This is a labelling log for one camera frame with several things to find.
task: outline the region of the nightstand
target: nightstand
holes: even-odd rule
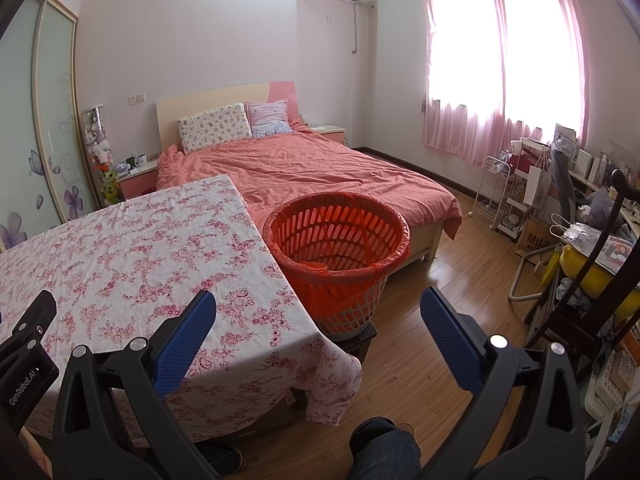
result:
[[[125,199],[153,193],[158,182],[158,161],[152,160],[146,166],[137,168],[134,174],[128,174],[118,178],[120,189]]]
[[[325,139],[334,140],[344,144],[344,128],[332,126],[331,124],[319,124],[318,126],[309,126],[313,131],[322,135]]]

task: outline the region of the patterned pillow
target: patterned pillow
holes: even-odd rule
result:
[[[255,105],[247,101],[244,105],[246,106],[246,113],[249,117],[249,124],[251,124],[251,126],[289,120],[289,117],[287,116],[289,101],[286,99],[281,99],[274,103],[263,103],[259,105]]]
[[[273,123],[260,124],[260,126],[252,126],[251,131],[254,134],[254,139],[261,139],[272,135],[286,134],[293,130],[287,121],[275,121]]]
[[[178,120],[184,153],[197,152],[230,140],[250,139],[251,128],[242,103],[223,106]]]

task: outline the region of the basket rim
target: basket rim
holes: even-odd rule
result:
[[[398,219],[402,228],[402,235],[400,241],[398,242],[396,250],[389,254],[386,258],[375,262],[370,266],[348,270],[317,270],[306,265],[299,264],[286,256],[282,252],[280,247],[274,243],[273,237],[271,236],[271,224],[273,223],[275,216],[279,214],[284,208],[302,200],[306,201],[309,199],[313,199],[316,196],[326,197],[332,195],[348,196],[355,200],[363,198],[372,202],[377,202],[380,206],[388,209],[388,211]],[[264,221],[264,225],[262,228],[262,239],[267,244],[267,247],[269,248],[272,256],[276,260],[276,263],[280,267],[282,267],[283,270],[287,269],[299,274],[304,274],[306,277],[308,277],[308,281],[314,284],[325,283],[331,285],[343,285],[351,284],[355,279],[360,282],[366,280],[374,280],[381,276],[388,276],[408,258],[410,252],[409,226],[407,225],[404,217],[383,200],[379,200],[372,196],[361,193],[354,193],[351,191],[321,191],[318,193],[310,193],[299,196],[297,198],[289,200],[288,202],[285,202],[284,204],[281,204],[279,207],[274,209]]]

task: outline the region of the metal screw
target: metal screw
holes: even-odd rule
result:
[[[560,343],[551,343],[551,351],[556,355],[564,354],[564,346]]]
[[[505,348],[509,344],[509,342],[507,341],[507,338],[505,338],[505,336],[500,334],[492,335],[489,338],[489,342],[496,348]]]
[[[142,350],[144,347],[146,347],[146,339],[143,337],[137,337],[129,343],[129,348],[135,352]]]
[[[82,357],[84,354],[86,354],[86,346],[84,345],[76,346],[74,350],[71,352],[71,355],[73,357]]]

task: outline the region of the desk chair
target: desk chair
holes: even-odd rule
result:
[[[560,301],[555,301],[554,280],[549,285],[542,296],[536,301],[525,318],[525,322],[530,324],[533,320],[536,310],[549,300],[551,294],[551,307],[545,315],[539,328],[526,341],[525,348],[532,348],[533,345],[544,337],[549,341],[562,340],[566,345],[574,350],[577,354],[585,355],[590,362],[593,362],[600,352],[602,340],[596,336],[598,331],[609,319],[610,316],[620,306],[622,301],[629,295],[634,287],[640,282],[640,244],[634,245],[626,262],[622,265],[618,273],[609,282],[609,285],[602,291],[600,297],[593,302],[589,311],[580,317],[572,308],[567,307],[567,302],[580,286],[582,279],[586,276],[591,266],[594,264],[596,257],[600,254],[607,237],[609,236],[613,224],[616,221],[622,201],[625,198],[629,200],[640,200],[640,189],[629,186],[624,174],[616,170],[611,175],[613,187],[618,192],[618,196],[614,202],[613,209],[607,219],[607,224],[600,234],[600,238],[591,251],[587,261],[584,263],[578,275],[572,281]],[[629,321],[616,333],[612,341],[612,346],[617,345],[625,334],[631,330],[635,322],[640,319],[640,309],[629,319]],[[578,382],[586,377],[591,371],[591,367],[585,366],[578,372]]]

